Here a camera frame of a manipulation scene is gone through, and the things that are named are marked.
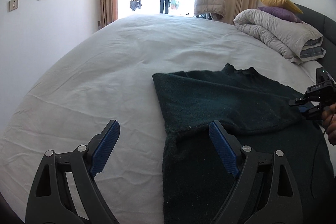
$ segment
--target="blue textured pad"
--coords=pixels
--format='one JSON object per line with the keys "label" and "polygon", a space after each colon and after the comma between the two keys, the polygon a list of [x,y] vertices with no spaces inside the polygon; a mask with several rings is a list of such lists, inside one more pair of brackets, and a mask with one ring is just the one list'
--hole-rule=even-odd
{"label": "blue textured pad", "polygon": [[120,125],[114,121],[110,129],[107,131],[103,139],[100,141],[96,150],[92,154],[92,164],[90,168],[90,175],[95,177],[96,174],[103,171],[107,160],[115,146],[120,135]]}
{"label": "blue textured pad", "polygon": [[239,176],[240,170],[237,166],[237,155],[214,122],[209,126],[209,136],[226,171],[234,177]]}

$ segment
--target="black cable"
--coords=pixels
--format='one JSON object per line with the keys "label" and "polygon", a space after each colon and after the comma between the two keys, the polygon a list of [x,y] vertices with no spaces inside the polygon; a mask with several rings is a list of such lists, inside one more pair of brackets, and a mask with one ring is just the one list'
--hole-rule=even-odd
{"label": "black cable", "polygon": [[317,149],[319,148],[319,145],[320,145],[321,141],[324,139],[324,135],[327,132],[328,127],[331,125],[332,120],[334,118],[334,115],[335,115],[335,111],[333,111],[333,115],[332,115],[332,117],[331,117],[331,119],[329,121],[329,124],[325,128],[325,131],[323,132],[322,138],[319,140],[319,142],[318,142],[318,144],[316,146],[316,149],[315,149],[314,158],[313,158],[313,167],[311,168],[311,181],[310,181],[310,193],[313,196],[313,198],[316,198],[316,197],[314,197],[314,193],[313,193],[313,175],[314,175],[315,157],[316,157],[316,154],[317,154]]}

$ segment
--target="yellow pillow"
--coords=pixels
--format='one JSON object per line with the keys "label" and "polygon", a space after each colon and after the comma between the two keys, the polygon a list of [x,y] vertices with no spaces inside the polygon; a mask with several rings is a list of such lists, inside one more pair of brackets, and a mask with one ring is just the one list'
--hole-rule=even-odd
{"label": "yellow pillow", "polygon": [[292,13],[303,14],[301,9],[290,0],[260,0],[263,5],[284,8]]}

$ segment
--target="mattress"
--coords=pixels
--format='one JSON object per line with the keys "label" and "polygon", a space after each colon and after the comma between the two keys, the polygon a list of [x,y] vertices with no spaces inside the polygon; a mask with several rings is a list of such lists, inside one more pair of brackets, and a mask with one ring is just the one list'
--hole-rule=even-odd
{"label": "mattress", "polygon": [[[0,139],[0,192],[24,219],[43,154],[73,151],[116,119],[120,137],[96,183],[121,224],[163,223],[166,133],[152,75],[230,63],[304,93],[314,84],[312,62],[292,64],[221,22],[168,15],[117,20],[61,58],[24,97]],[[73,180],[70,190],[85,215]]]}

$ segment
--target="gray headboard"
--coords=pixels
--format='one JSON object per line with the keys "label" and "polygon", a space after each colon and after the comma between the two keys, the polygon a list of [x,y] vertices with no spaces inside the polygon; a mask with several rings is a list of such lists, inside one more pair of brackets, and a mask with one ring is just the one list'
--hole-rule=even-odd
{"label": "gray headboard", "polygon": [[327,53],[324,58],[318,61],[336,80],[336,22],[312,9],[298,4],[297,6],[303,12],[297,16],[324,35],[322,47]]}

